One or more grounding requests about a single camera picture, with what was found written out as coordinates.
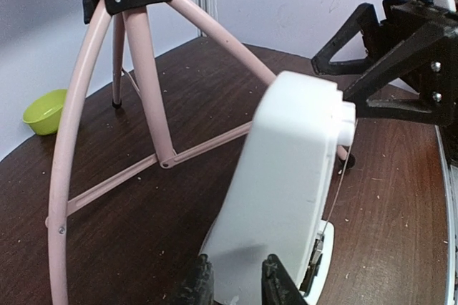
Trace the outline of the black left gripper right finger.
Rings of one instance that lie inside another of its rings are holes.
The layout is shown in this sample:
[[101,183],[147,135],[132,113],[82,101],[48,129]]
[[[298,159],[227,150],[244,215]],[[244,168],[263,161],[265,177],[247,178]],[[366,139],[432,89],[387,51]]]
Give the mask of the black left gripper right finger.
[[262,305],[306,305],[287,270],[275,254],[269,254],[262,263]]

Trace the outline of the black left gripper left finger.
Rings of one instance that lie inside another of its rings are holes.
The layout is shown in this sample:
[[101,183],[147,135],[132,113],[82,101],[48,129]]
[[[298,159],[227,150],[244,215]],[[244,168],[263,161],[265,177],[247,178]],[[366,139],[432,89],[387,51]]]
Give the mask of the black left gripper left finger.
[[207,254],[200,254],[170,297],[173,305],[214,304],[214,270]]

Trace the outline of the white metronome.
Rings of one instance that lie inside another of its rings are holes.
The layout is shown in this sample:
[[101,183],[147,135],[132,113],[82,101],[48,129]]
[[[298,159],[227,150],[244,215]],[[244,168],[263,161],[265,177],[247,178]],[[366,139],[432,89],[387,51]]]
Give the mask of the white metronome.
[[355,121],[355,105],[335,82],[284,71],[268,87],[201,248],[216,302],[259,304],[261,265],[271,254],[300,298],[318,302],[334,239],[323,212],[337,148],[352,144]]

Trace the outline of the pink music stand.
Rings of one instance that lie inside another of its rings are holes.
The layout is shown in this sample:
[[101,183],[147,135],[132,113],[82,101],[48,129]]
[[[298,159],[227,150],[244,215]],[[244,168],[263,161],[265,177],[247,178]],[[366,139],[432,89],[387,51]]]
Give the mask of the pink music stand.
[[[83,0],[84,21],[88,29],[77,57],[59,122],[49,189],[48,254],[50,289],[54,304],[68,302],[66,234],[69,215],[151,165],[160,164],[163,168],[172,168],[239,137],[244,137],[246,140],[250,131],[252,120],[184,152],[175,152],[162,101],[147,14],[147,7],[157,3],[169,4],[214,39],[257,76],[267,89],[278,76],[191,0]],[[109,28],[114,30],[113,93],[115,96],[120,95],[119,82],[124,72],[123,51],[129,49],[135,68],[135,75],[130,80],[142,100],[155,153],[76,198],[70,198],[69,185],[74,149],[84,101],[99,51]]]

